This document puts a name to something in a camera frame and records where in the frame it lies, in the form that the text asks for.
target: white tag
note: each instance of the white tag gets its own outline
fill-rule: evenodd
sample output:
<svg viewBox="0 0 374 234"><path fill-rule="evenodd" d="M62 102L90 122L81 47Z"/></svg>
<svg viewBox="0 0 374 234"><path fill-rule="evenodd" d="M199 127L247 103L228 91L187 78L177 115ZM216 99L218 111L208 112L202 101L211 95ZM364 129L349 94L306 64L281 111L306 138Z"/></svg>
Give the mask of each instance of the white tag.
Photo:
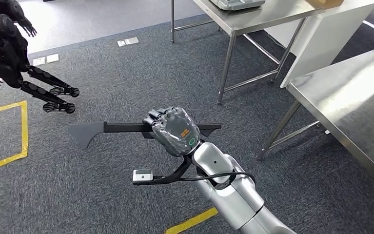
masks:
<svg viewBox="0 0 374 234"><path fill-rule="evenodd" d="M135 38L129 38L129 39L124 39L124 40L119 40L118 41L118 45L120 47L122 47L122 46L125 46L125 45L136 44L138 42L139 42L138 38L135 37Z"/></svg>
<svg viewBox="0 0 374 234"><path fill-rule="evenodd" d="M39 65L42 65L42 64L45 64L45 57L35 58L33 60L33 66L35 66L35 67L37 67Z"/></svg>
<svg viewBox="0 0 374 234"><path fill-rule="evenodd" d="M47 63L59 61L59 54L49 55L46 57Z"/></svg>

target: gray carpet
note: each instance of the gray carpet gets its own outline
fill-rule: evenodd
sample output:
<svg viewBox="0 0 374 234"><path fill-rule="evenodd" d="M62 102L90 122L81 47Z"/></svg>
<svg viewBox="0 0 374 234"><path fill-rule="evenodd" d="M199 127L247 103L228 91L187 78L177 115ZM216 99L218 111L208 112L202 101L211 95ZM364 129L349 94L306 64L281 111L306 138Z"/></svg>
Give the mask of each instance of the gray carpet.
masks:
<svg viewBox="0 0 374 234"><path fill-rule="evenodd" d="M27 100L29 109L28 157L0 167L0 234L159 234L210 208L192 183L131 184L133 169L168 174L181 163L157 142L135 133L103 134L83 150L66 132L70 123L139 122L149 109L166 106L183 107L198 123L221 122L206 140L254 174L266 206L296 232L374 234L374 180L334 137L313 129L256 161L293 97L278 82L262 80L228 92L225 104L216 105L227 35L208 24L177 32L171 44L168 29L161 24L57 49L60 61L42 69L80 88L72 115L44 113L42 101L0 88L0 105ZM116 45L134 36L139 44ZM283 53L265 34L253 37L274 55ZM239 38L228 83L274 67ZM285 132L312 120L301 108ZM19 110L0 113L0 158L20 150L19 124ZM233 232L216 215L185 233Z"/></svg>

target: black cable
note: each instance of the black cable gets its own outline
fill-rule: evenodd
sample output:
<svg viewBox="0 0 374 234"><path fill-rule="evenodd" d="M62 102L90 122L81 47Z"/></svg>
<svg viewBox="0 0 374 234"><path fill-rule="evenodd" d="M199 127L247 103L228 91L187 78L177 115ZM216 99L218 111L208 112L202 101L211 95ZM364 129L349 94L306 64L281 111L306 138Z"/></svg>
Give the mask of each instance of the black cable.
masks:
<svg viewBox="0 0 374 234"><path fill-rule="evenodd" d="M199 177L199 178L180 178L179 181L198 181L198 180L212 179L212 178L217 178L217 177L222 177L222 176L235 176L235 175L248 176L254 182L254 184L256 184L256 179L254 178L254 176L252 174L249 174L249 173L246 173L246 172L219 173L219 174L204 176L204 177Z"/></svg>

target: metal table leg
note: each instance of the metal table leg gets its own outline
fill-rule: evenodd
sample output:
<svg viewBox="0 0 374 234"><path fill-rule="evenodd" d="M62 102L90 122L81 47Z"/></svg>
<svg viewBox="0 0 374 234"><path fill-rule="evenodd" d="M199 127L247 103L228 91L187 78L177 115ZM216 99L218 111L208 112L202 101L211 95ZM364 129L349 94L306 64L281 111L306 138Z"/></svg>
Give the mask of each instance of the metal table leg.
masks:
<svg viewBox="0 0 374 234"><path fill-rule="evenodd" d="M263 160L264 155L266 154L267 150L269 150L270 146L273 144L273 142L276 140L278 135L283 131L283 128L287 125L289 120L293 117L293 115L296 113L296 111L300 107L300 102L296 100L290 109L287 111L287 113L284 115L283 119L280 121L280 123L277 125L274 132L271 134L269 139L264 143L263 148L260 150L260 152L257 154L258 160Z"/></svg>
<svg viewBox="0 0 374 234"><path fill-rule="evenodd" d="M280 71L283 68L284 62L286 61L287 57L289 56L290 50L293 47L293 44L295 43L296 38L299 35L300 30L302 29L302 27L303 27L303 25L304 25L305 22L306 22L306 18L301 19L299 25L296 28L295 33L292 36L292 39L289 42L289 45L287 46L286 50L284 51L283 57L281 57L280 63L278 64L278 69L277 69L278 73L277 73L277 75L274 78L272 78L270 80L271 82L274 82L277 79L278 75L280 74Z"/></svg>
<svg viewBox="0 0 374 234"><path fill-rule="evenodd" d="M174 43L174 0L171 0L171 41Z"/></svg>
<svg viewBox="0 0 374 234"><path fill-rule="evenodd" d="M236 36L232 35L230 37L230 42L228 44L226 61L225 61L225 64L224 64L223 75L221 77L221 84L220 84L220 89L219 89L219 92L218 92L217 103L219 105L222 103L222 100L223 100L224 87L225 87L225 84L226 84L226 81L227 81L227 74L228 74L228 69L230 67L231 55L232 55L232 52L233 52L233 46L234 46L235 41L236 41Z"/></svg>

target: yellow tape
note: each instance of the yellow tape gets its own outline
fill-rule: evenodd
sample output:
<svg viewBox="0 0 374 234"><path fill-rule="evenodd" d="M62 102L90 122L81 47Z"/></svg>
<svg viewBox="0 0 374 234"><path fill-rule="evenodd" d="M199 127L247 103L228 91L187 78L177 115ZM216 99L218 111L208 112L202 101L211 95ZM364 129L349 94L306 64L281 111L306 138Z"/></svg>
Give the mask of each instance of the yellow tape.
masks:
<svg viewBox="0 0 374 234"><path fill-rule="evenodd" d="M199 223L202 223L204 222L205 220L215 216L216 214L218 214L218 211L216 208L211 208L207 211L204 211L203 213L195 216L195 217L192 217L190 219L188 219L187 221L181 223L181 224L178 224L170 229L168 229L165 234L178 234L180 232L183 232L187 229L189 229L190 227L192 226L195 226Z"/></svg>
<svg viewBox="0 0 374 234"><path fill-rule="evenodd" d="M27 129L27 104L26 101L21 101L13 103L7 106L0 107L0 111L4 111L10 108L21 107L21 152L19 154L13 155L11 157L0 160L0 167L6 165L9 162L13 162L19 158L27 156L27 148L29 146L29 133Z"/></svg>

